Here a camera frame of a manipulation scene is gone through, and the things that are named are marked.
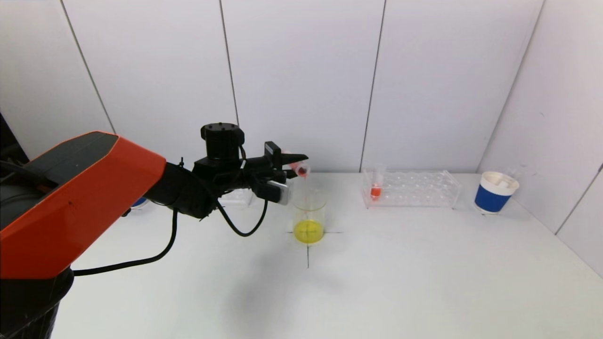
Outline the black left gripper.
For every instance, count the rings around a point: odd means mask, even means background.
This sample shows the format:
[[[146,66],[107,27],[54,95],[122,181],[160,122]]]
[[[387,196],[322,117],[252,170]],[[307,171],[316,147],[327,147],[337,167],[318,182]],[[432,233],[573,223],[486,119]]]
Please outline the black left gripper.
[[[308,160],[305,154],[282,153],[280,147],[273,141],[263,144],[263,155],[250,157],[246,160],[246,174],[260,178],[297,178],[298,174],[293,169],[283,169],[284,165],[291,165]]]

